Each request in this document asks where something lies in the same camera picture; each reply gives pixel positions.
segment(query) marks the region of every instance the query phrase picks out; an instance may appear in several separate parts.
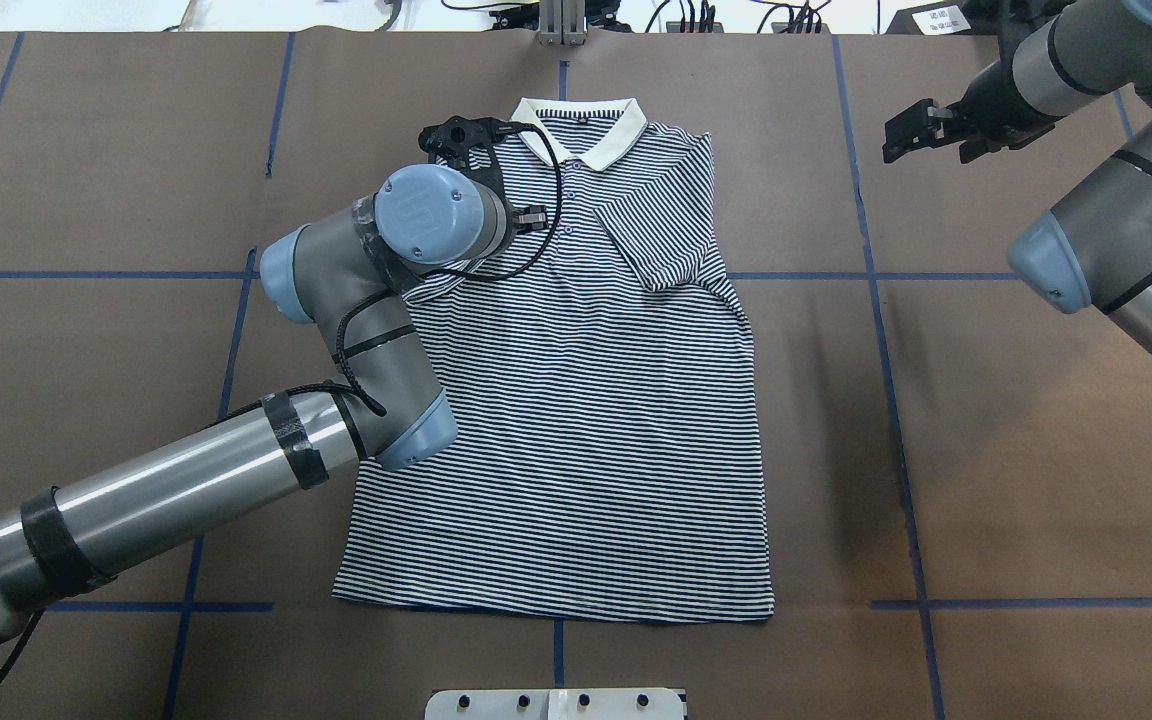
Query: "white mounting plate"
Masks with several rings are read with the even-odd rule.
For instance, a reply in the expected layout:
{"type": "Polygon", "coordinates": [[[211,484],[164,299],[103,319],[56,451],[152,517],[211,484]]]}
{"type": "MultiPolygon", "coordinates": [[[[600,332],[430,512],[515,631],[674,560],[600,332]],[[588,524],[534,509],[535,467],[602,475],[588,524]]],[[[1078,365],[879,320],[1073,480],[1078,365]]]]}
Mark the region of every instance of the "white mounting plate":
{"type": "Polygon", "coordinates": [[[441,691],[429,698],[425,720],[687,720],[684,697],[667,688],[441,691]],[[520,702],[524,697],[526,705],[520,702]]]}

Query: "black and white striped garment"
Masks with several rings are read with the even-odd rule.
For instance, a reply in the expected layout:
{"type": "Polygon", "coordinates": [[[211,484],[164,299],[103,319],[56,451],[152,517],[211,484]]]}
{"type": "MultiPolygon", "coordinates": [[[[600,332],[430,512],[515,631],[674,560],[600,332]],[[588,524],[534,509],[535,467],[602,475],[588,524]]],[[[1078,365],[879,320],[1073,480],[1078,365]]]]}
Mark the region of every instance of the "black and white striped garment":
{"type": "MultiPolygon", "coordinates": [[[[773,597],[755,342],[713,234],[708,136],[635,100],[524,100],[563,173],[550,250],[506,282],[408,295],[461,434],[358,475],[333,594],[435,609],[707,623],[773,597]]],[[[509,200],[553,209],[536,137],[497,146],[509,200]]],[[[543,232],[480,273],[516,268],[543,232]]]]}

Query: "white floor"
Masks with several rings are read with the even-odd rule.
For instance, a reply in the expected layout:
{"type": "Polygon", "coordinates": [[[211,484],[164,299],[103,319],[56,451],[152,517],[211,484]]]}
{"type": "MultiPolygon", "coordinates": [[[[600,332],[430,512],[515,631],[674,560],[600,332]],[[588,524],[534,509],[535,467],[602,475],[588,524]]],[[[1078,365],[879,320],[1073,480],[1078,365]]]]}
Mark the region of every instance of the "white floor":
{"type": "MultiPolygon", "coordinates": [[[[452,5],[488,3],[493,0],[447,0],[452,5]]],[[[660,13],[653,32],[662,31],[665,20],[676,20],[680,3],[669,0],[660,13]]],[[[901,8],[929,0],[888,0],[882,3],[882,25],[901,8]]],[[[643,29],[657,0],[621,0],[617,18],[643,29]]],[[[0,31],[161,31],[176,26],[184,17],[189,0],[0,0],[0,31]]],[[[753,32],[767,5],[750,0],[719,0],[718,20],[727,32],[753,32]]],[[[835,33],[873,33],[878,3],[872,0],[833,0],[820,14],[835,33]]],[[[214,31],[293,31],[308,26],[374,29],[389,15],[384,0],[195,0],[191,23],[183,29],[214,31]]],[[[786,10],[776,10],[781,20],[786,10]]],[[[492,24],[486,12],[458,12],[444,8],[439,0],[403,0],[394,29],[399,31],[476,31],[492,24]]]]}

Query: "robotic arm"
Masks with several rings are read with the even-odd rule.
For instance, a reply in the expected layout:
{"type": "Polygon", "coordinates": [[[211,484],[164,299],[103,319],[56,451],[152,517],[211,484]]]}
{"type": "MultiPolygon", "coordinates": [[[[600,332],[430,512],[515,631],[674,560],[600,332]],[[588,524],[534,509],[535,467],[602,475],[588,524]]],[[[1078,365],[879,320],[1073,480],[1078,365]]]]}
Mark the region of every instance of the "robotic arm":
{"type": "Polygon", "coordinates": [[[397,170],[376,195],[270,247],[262,286],[288,318],[319,327],[343,382],[274,393],[0,514],[0,643],[51,602],[298,488],[353,477],[362,458],[396,469],[450,445],[456,419],[401,296],[449,273],[435,265],[552,232],[543,206],[511,209],[495,161],[495,143],[526,131],[490,118],[426,128],[420,149],[445,167],[397,170]],[[470,154],[486,160],[471,169],[470,154]]]}
{"type": "MultiPolygon", "coordinates": [[[[882,159],[961,142],[970,162],[1037,141],[1064,115],[1132,83],[1152,108],[1152,1],[1078,0],[963,99],[922,100],[886,126],[882,159]]],[[[1096,305],[1152,355],[1152,123],[1032,225],[1007,252],[1062,313],[1096,305]]]]}

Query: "white label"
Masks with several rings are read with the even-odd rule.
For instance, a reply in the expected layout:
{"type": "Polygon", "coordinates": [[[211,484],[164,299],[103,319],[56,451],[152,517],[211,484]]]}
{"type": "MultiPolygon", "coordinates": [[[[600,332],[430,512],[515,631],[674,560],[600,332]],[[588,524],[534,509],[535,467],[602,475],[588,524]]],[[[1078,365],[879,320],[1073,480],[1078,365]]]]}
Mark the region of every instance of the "white label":
{"type": "Polygon", "coordinates": [[[961,29],[972,29],[972,23],[963,17],[963,10],[956,5],[915,13],[914,22],[918,23],[918,29],[923,31],[923,35],[950,35],[950,32],[958,32],[961,29]]]}

